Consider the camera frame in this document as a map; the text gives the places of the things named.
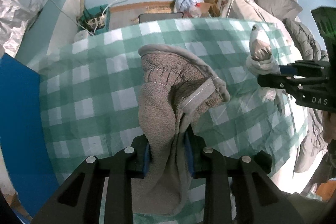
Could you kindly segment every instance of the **metal screw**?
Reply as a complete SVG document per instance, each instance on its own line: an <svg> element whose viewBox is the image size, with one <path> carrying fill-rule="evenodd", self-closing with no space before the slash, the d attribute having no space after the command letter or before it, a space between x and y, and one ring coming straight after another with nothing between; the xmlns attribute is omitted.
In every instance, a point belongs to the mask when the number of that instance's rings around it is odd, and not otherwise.
<svg viewBox="0 0 336 224"><path fill-rule="evenodd" d="M132 154L132 153L134 152L134 148L133 148L132 146L126 147L126 148L124 149L124 152L125 152L126 154Z"/></svg>
<svg viewBox="0 0 336 224"><path fill-rule="evenodd" d="M241 160L247 164L251 162L251 158L249 156L242 156Z"/></svg>
<svg viewBox="0 0 336 224"><path fill-rule="evenodd" d="M88 164L92 164L92 163L94 163L95 161L96 161L96 157L94 157L94 156L89 156L89 157L86 158L86 162L87 162Z"/></svg>
<svg viewBox="0 0 336 224"><path fill-rule="evenodd" d="M205 147L203 148L203 152L207 154L211 154L213 152L213 149L211 147Z"/></svg>

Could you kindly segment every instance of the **gray towel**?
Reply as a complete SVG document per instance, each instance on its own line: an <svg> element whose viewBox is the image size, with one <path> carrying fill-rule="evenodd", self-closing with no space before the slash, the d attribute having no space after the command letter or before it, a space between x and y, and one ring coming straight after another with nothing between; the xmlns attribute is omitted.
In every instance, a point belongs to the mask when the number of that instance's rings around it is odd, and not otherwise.
<svg viewBox="0 0 336 224"><path fill-rule="evenodd" d="M132 180L135 213L176 215L190 186L184 132L210 107L228 102L226 84L196 55L179 47L139 49L144 84L138 98L139 123L151 146L144 179Z"/></svg>

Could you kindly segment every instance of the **power strip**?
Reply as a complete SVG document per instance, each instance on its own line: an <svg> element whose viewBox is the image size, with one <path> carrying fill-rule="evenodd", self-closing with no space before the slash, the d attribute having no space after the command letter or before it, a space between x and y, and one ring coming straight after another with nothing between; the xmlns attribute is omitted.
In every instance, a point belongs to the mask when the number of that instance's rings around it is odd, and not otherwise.
<svg viewBox="0 0 336 224"><path fill-rule="evenodd" d="M97 26L98 24L98 27L97 29L100 29L100 28L103 28L105 26L105 18L106 18L106 15L102 15L102 16L99 16L99 17L95 17L95 18L91 18L87 24L92 28L92 29L95 29L95 27Z"/></svg>

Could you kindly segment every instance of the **green checkered blanket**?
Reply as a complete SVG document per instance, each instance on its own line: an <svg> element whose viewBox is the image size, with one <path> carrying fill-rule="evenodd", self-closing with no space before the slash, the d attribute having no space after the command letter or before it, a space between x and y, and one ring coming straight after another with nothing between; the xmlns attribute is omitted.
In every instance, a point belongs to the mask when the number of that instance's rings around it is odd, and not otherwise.
<svg viewBox="0 0 336 224"><path fill-rule="evenodd" d="M229 103L210 109L194 128L206 144L239 158L260 150L273 157L273 175L306 135L305 109L283 96L286 114L263 102L257 79L246 69L249 36L255 22L202 18L142 23L90 37L43 59L40 106L46 147L62 183L90 155L104 158L141 135L138 93L143 83L138 49L165 43L185 48L226 81ZM280 65L293 62L293 48L273 24L266 30ZM204 180L193 180L189 200L174 217L134 215L135 223L195 224L203 219Z"/></svg>

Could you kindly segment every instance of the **blue board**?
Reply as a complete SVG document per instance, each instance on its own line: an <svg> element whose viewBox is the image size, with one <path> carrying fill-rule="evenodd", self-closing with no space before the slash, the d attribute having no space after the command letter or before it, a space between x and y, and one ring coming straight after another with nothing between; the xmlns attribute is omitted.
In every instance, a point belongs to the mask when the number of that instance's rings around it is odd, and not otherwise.
<svg viewBox="0 0 336 224"><path fill-rule="evenodd" d="M41 125L40 76L5 54L0 59L0 144L18 197L33 217L59 187Z"/></svg>

